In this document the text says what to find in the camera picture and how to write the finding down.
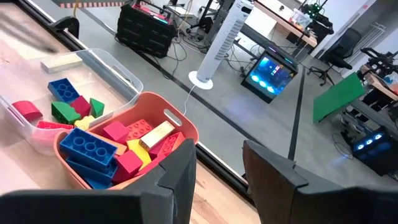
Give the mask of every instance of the clear plastic bin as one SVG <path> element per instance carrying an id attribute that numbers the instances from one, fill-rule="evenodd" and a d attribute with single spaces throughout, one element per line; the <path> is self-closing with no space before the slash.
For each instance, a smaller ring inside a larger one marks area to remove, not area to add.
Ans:
<path id="1" fill-rule="evenodd" d="M 298 9 L 293 10 L 289 22 L 291 22 L 295 27 L 299 28 L 301 31 L 305 31 L 308 25 L 312 22 L 310 16 L 302 13 Z"/>
<path id="2" fill-rule="evenodd" d="M 130 108 L 143 89 L 141 81 L 104 50 L 88 49 L 70 54 L 77 54 L 83 65 L 48 74 L 40 63 L 63 56 L 56 55 L 0 66 L 0 119 L 16 128 L 39 153 L 48 156 L 54 155 L 55 135 L 65 130 L 35 127 L 39 120 L 57 122 L 51 115 L 51 102 L 56 99 L 47 88 L 49 82 L 68 78 L 87 101 L 94 98 L 105 104 L 103 115 L 92 121 L 90 127 Z M 21 100 L 31 101 L 43 117 L 28 122 L 12 106 Z"/>

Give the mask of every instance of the gray floor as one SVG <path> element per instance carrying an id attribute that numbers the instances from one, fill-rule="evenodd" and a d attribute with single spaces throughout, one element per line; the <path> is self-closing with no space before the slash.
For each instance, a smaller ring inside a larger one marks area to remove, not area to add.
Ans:
<path id="1" fill-rule="evenodd" d="M 39 0 L 35 0 L 35 2 L 54 17 L 54 19 L 60 19 L 63 16 L 72 14 L 72 10 L 60 9 L 52 2 Z M 198 9 L 200 7 L 199 1 L 195 2 L 196 5 L 193 8 Z M 118 8 L 96 8 L 89 10 L 107 25 L 116 29 L 119 15 Z M 174 82 L 166 80 L 157 69 L 132 50 L 115 42 L 109 32 L 106 32 L 81 11 L 78 11 L 78 18 L 81 22 L 80 40 L 84 44 L 90 48 L 101 48 L 111 53 L 143 82 L 144 90 L 161 94 L 174 104 L 174 106 L 183 111 L 183 102 L 187 97 L 187 92 L 183 91 Z M 282 46 L 289 45 L 285 38 L 278 32 L 274 33 L 272 40 Z M 252 45 L 248 40 L 242 40 L 242 44 L 248 47 Z M 178 58 L 182 58 L 184 52 L 181 46 L 176 46 L 177 56 Z M 190 71 L 196 70 L 199 67 L 204 55 L 186 46 L 184 46 L 184 49 L 188 53 L 187 59 L 179 63 L 178 69 L 175 71 L 175 77 L 187 86 L 192 86 L 188 81 L 187 75 Z M 239 60 L 248 61 L 249 55 L 242 50 L 235 47 L 234 52 Z M 169 55 L 175 57 L 173 48 L 169 50 Z M 159 63 L 170 73 L 172 73 L 176 66 L 176 61 L 171 58 L 159 59 Z M 313 65 L 317 67 L 326 66 L 310 57 L 307 57 L 302 63 L 306 67 Z M 238 63 L 232 63 L 232 65 L 236 68 L 239 67 Z M 242 87 L 240 85 L 241 79 L 239 74 L 230 68 L 226 62 L 223 62 L 217 69 L 216 75 L 213 77 L 215 87 L 212 90 L 204 91 L 195 88 L 194 92 L 262 142 L 263 145 L 287 157 L 300 77 L 302 75 L 301 69 L 302 67 L 300 66 L 300 73 L 269 105 Z M 337 73 L 332 73 L 331 75 L 337 82 L 341 79 Z M 398 186 L 397 182 L 389 177 L 379 177 L 359 161 L 345 159 L 345 157 L 338 153 L 332 140 L 332 134 L 338 133 L 342 128 L 338 119 L 336 121 L 325 121 L 320 124 L 312 123 L 313 99 L 328 88 L 328 85 L 320 87 L 319 83 L 320 80 L 315 75 L 305 77 L 305 89 L 295 156 L 297 164 L 343 186 Z M 241 146 L 245 137 L 241 133 L 192 97 L 187 103 L 187 117 L 197 126 L 200 133 L 200 141 L 207 148 L 211 149 L 238 173 L 244 173 Z"/>

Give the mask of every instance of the green board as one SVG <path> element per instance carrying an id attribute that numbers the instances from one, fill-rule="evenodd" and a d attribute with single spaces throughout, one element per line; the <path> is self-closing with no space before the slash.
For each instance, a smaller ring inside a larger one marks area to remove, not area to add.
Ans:
<path id="1" fill-rule="evenodd" d="M 329 114 L 347 107 L 363 94 L 365 89 L 354 72 L 313 100 L 313 122 L 318 123 Z"/>

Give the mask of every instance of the yellow lego block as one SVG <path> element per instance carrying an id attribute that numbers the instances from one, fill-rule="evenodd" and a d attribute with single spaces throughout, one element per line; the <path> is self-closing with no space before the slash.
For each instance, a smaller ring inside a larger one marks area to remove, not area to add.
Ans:
<path id="1" fill-rule="evenodd" d="M 143 164 L 139 170 L 141 170 L 151 162 L 149 153 L 142 146 L 139 145 L 139 139 L 127 141 L 127 147 L 135 152 L 138 158 L 142 161 Z"/>
<path id="2" fill-rule="evenodd" d="M 83 131 L 86 131 L 88 129 L 88 124 L 92 121 L 94 121 L 95 118 L 93 116 L 85 116 L 83 119 L 79 121 L 75 121 L 75 127 L 80 128 Z"/>

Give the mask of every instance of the red lego block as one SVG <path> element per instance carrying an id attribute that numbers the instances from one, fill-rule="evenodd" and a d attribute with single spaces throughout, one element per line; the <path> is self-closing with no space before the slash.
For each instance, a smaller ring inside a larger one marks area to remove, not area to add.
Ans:
<path id="1" fill-rule="evenodd" d="M 160 150 L 162 149 L 164 142 L 166 142 L 166 139 L 163 139 L 148 152 L 150 159 L 154 160 L 160 154 Z"/>
<path id="2" fill-rule="evenodd" d="M 170 153 L 172 153 L 174 149 L 178 148 L 184 140 L 185 137 L 181 132 L 170 135 L 166 138 L 160 153 L 163 153 L 166 156 L 170 155 Z"/>
<path id="3" fill-rule="evenodd" d="M 43 114 L 30 101 L 21 100 L 12 104 L 18 112 L 28 121 L 33 121 L 43 117 Z"/>
<path id="4" fill-rule="evenodd" d="M 123 155 L 118 156 L 116 163 L 118 164 L 118 169 L 112 178 L 112 181 L 115 183 L 121 183 L 133 178 L 134 174 L 142 166 L 142 161 L 132 150 L 128 150 Z"/>
<path id="5" fill-rule="evenodd" d="M 42 129 L 58 129 L 58 128 L 65 128 L 67 130 L 73 129 L 73 125 L 69 124 L 60 124 L 60 123 L 55 123 L 55 122 L 49 122 L 49 121 L 39 121 L 36 124 L 36 128 L 42 128 Z"/>
<path id="6" fill-rule="evenodd" d="M 104 128 L 103 136 L 120 144 L 126 144 L 128 134 L 129 130 L 120 121 L 115 121 Z"/>
<path id="7" fill-rule="evenodd" d="M 70 106 L 73 107 L 76 113 L 80 114 L 82 118 L 90 115 L 91 106 L 83 96 L 79 96 L 77 99 L 71 102 Z"/>
<path id="8" fill-rule="evenodd" d="M 130 124 L 127 128 L 129 130 L 127 141 L 139 139 L 152 130 L 152 127 L 144 119 Z"/>
<path id="9" fill-rule="evenodd" d="M 165 154 L 159 154 L 156 159 L 154 159 L 152 162 L 150 162 L 148 165 L 146 165 L 142 170 L 140 170 L 134 177 L 138 177 L 139 175 L 144 175 L 151 171 L 155 166 L 157 166 L 164 158 L 166 158 Z"/>

